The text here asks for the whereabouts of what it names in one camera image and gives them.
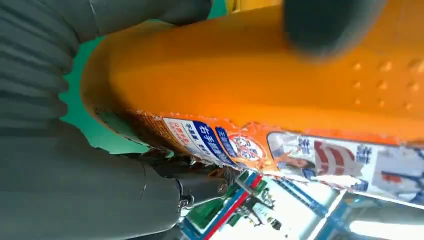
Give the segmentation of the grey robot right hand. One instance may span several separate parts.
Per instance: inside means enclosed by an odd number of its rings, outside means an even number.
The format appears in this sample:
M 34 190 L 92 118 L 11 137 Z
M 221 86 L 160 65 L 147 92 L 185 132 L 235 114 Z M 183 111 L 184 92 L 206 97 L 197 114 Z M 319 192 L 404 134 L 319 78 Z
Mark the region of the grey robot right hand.
M 173 181 L 90 146 L 58 95 L 82 42 L 149 19 L 207 18 L 209 0 L 0 3 L 0 237 L 116 240 L 177 222 Z

